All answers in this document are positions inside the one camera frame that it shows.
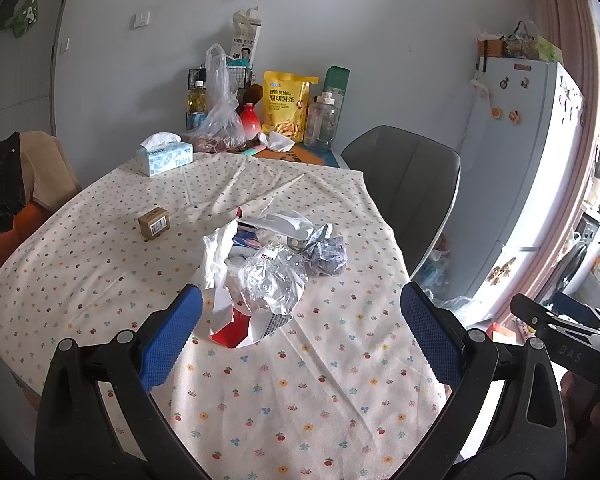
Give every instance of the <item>gray wall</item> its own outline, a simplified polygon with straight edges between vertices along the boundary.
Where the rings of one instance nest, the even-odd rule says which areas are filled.
[[[226,1],[67,1],[56,121],[83,184],[133,157],[148,134],[183,131],[187,70],[213,42],[229,49],[232,13],[256,5],[259,80],[264,70],[322,80],[332,64],[351,69],[338,150],[383,123],[453,145],[436,118],[471,79],[476,30],[512,30],[528,0]],[[151,23],[132,30],[143,10]]]

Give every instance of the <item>screw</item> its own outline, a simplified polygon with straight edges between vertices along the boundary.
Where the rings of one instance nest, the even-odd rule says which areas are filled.
[[[469,339],[474,343],[481,343],[486,339],[487,336],[484,335],[482,330],[478,330],[474,328],[473,330],[469,330]]]
[[[134,333],[131,330],[123,330],[116,336],[116,341],[119,343],[128,343],[134,338]]]
[[[74,345],[73,339],[62,339],[61,342],[58,343],[58,350],[62,352],[66,352],[69,348]]]
[[[542,350],[544,348],[544,343],[537,337],[529,339],[529,344],[531,345],[531,348],[534,348],[535,350]]]

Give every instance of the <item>light switch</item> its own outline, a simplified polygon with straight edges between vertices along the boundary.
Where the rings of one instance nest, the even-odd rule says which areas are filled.
[[[136,14],[136,18],[134,20],[134,28],[145,27],[149,25],[149,17],[150,12],[148,10]]]

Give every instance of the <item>wire basket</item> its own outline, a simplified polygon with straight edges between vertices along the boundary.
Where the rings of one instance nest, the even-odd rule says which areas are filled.
[[[205,64],[200,65],[200,68],[189,69],[189,91],[194,89],[196,81],[199,81],[198,74],[204,69]],[[230,66],[229,76],[234,78],[238,83],[239,89],[245,89],[251,86],[251,69],[244,66]]]

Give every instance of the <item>blue textured pad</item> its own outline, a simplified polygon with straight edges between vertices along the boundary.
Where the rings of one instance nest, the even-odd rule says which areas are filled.
[[[202,316],[202,293],[195,287],[174,306],[158,333],[144,348],[140,382],[148,393],[167,380],[176,359]]]
[[[409,285],[402,289],[400,308],[436,379],[455,390],[462,378],[459,349],[447,336],[425,301]]]

